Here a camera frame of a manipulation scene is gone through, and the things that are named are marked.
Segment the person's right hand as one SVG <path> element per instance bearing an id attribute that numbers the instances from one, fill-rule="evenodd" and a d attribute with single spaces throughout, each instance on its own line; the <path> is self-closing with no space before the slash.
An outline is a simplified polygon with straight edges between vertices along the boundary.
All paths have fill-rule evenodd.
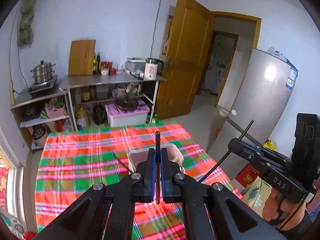
<path id="1" fill-rule="evenodd" d="M 284 221 L 277 226 L 279 230 L 289 231 L 295 226 L 297 226 L 304 218 L 306 203 L 301 202 L 292 203 L 288 199 L 283 199 L 280 203 L 277 199 L 279 192 L 272 188 L 271 193 L 265 202 L 265 206 L 262 211 L 262 217 L 266 221 L 272 219 L 277 219 L 279 217 L 278 208 L 280 208 L 283 213 L 287 213 Z"/>

